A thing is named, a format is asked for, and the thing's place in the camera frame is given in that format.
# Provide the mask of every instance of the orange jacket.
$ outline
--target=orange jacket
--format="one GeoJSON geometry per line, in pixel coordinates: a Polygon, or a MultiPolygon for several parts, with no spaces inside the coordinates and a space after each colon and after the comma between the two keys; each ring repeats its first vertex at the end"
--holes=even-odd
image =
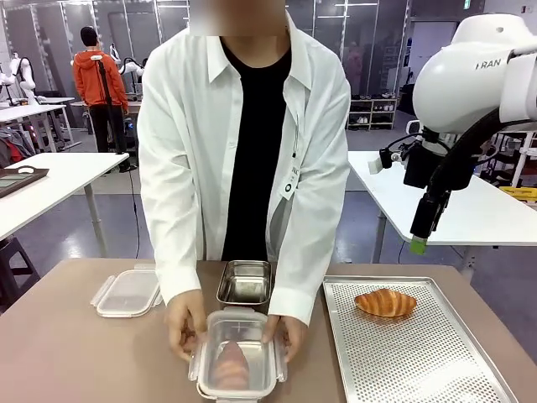
{"type": "Polygon", "coordinates": [[[102,53],[100,50],[86,51],[77,53],[73,70],[75,74],[76,90],[82,100],[88,106],[106,104],[104,87],[102,86],[101,73],[96,61],[91,57],[94,55],[102,56],[102,63],[107,71],[107,83],[112,105],[121,105],[123,111],[128,110],[127,94],[125,86],[114,60],[109,55],[102,53]]]}

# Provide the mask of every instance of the hand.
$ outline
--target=hand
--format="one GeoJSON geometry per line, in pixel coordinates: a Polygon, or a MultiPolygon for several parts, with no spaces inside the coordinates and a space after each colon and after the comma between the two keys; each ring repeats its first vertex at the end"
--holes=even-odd
{"type": "Polygon", "coordinates": [[[205,339],[207,331],[201,290],[187,291],[169,300],[164,323],[168,325],[169,346],[178,357],[190,362],[192,351],[205,339]]]}
{"type": "Polygon", "coordinates": [[[274,338],[274,334],[276,333],[276,330],[278,329],[278,324],[280,322],[285,327],[285,362],[288,363],[299,352],[300,347],[305,340],[305,335],[308,331],[308,327],[305,323],[294,317],[279,317],[277,315],[268,315],[268,320],[265,324],[263,337],[261,339],[263,343],[267,343],[274,338]]]}

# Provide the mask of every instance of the perforated metal tray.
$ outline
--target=perforated metal tray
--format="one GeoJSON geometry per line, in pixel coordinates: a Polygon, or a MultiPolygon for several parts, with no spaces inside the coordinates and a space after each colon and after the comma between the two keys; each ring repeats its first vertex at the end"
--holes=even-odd
{"type": "Polygon", "coordinates": [[[327,276],[323,286],[349,403],[517,402],[432,279],[327,276]],[[400,318],[356,308],[355,296],[380,288],[418,305],[400,318]]]}

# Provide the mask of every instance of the black t-shirt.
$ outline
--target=black t-shirt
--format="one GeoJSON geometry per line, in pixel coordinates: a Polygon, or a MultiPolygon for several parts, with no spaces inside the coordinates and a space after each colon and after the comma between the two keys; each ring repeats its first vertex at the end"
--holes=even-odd
{"type": "Polygon", "coordinates": [[[243,94],[222,260],[267,260],[265,229],[282,141],[291,50],[275,64],[256,69],[242,63],[223,42],[222,47],[241,76],[243,94]]]}

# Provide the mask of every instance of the black pants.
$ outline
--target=black pants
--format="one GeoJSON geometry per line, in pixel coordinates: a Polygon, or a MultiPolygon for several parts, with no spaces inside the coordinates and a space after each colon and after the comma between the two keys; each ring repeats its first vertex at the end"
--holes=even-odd
{"type": "MultiPolygon", "coordinates": [[[[108,109],[106,105],[94,105],[90,107],[91,120],[93,129],[95,130],[95,139],[97,142],[97,151],[99,153],[108,152],[108,124],[110,123],[117,136],[117,144],[114,144],[116,149],[122,153],[127,152],[127,142],[125,141],[125,125],[123,123],[123,110],[119,106],[112,106],[112,121],[108,117],[108,109]]],[[[128,167],[128,160],[124,160],[120,165],[128,167]]]]}

